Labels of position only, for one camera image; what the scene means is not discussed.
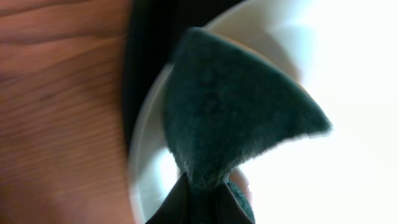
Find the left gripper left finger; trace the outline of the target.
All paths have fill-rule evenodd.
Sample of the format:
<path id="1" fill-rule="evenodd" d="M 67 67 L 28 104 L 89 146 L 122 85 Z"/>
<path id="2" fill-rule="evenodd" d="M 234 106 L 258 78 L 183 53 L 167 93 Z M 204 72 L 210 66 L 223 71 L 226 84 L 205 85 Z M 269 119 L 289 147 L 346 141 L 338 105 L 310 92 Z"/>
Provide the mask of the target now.
<path id="1" fill-rule="evenodd" d="M 187 173 L 176 181 L 159 209 L 146 221 L 146 224 L 189 224 L 190 187 Z"/>

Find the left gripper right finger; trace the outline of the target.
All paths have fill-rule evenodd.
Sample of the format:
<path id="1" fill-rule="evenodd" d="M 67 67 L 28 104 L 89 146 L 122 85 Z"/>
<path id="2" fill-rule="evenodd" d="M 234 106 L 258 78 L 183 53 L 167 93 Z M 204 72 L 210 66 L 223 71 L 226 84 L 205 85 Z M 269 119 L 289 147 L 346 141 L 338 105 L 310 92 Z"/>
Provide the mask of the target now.
<path id="1" fill-rule="evenodd" d="M 214 191 L 215 224 L 253 224 L 226 183 Z"/>

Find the green yellow sponge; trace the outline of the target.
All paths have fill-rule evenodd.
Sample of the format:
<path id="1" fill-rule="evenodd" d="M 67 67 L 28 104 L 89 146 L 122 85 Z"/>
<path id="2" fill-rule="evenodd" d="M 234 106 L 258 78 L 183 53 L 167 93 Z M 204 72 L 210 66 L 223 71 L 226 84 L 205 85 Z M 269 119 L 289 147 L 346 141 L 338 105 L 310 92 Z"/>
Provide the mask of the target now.
<path id="1" fill-rule="evenodd" d="M 190 184 L 190 221 L 214 223 L 214 191 L 238 165 L 331 123 L 300 85 L 248 50 L 199 27 L 175 49 L 164 131 Z"/>

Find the round black serving tray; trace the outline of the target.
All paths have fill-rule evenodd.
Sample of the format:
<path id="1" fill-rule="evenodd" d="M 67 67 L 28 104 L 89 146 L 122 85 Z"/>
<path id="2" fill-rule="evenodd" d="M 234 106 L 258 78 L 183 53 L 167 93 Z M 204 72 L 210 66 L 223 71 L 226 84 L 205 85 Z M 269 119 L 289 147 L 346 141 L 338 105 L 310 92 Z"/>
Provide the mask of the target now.
<path id="1" fill-rule="evenodd" d="M 132 5 L 121 79 L 124 141 L 131 136 L 143 101 L 180 34 L 201 27 L 242 0 L 136 0 Z"/>

